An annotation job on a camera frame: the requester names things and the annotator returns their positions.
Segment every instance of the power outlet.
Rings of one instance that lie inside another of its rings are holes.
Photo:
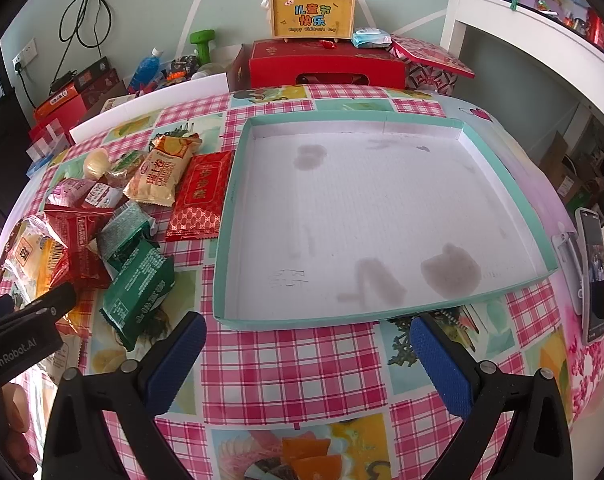
[[[18,62],[22,68],[26,67],[31,61],[33,61],[33,58],[37,56],[37,54],[38,51],[35,48],[35,39],[32,39],[21,51],[18,52],[18,55],[13,58],[13,69],[15,69],[15,65],[17,65]]]

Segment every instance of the plastic bottle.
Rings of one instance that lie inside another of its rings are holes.
[[[199,67],[199,70],[191,76],[191,80],[200,79],[214,74],[221,74],[224,72],[224,67],[220,63],[206,63]]]
[[[160,70],[160,56],[162,56],[162,50],[154,48],[149,57],[145,57],[140,61],[131,82],[128,84],[128,93],[134,94],[151,82],[151,79]]]

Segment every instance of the white board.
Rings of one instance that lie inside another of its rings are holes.
[[[247,134],[227,320],[341,324],[547,274],[513,198],[458,128],[321,121]]]

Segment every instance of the yellow snack package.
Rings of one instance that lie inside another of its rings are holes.
[[[53,269],[64,246],[50,237],[46,224],[37,216],[25,218],[10,242],[4,268],[16,279],[16,285],[27,303],[50,288]]]
[[[136,202],[172,206],[175,186],[201,144],[198,137],[157,137],[153,149],[124,188],[124,195]]]

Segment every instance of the human hand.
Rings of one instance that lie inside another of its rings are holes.
[[[9,423],[9,434],[4,443],[6,453],[20,472],[32,477],[38,467],[24,436],[29,431],[29,404],[26,392],[19,384],[7,383],[2,387],[2,397],[6,420]]]

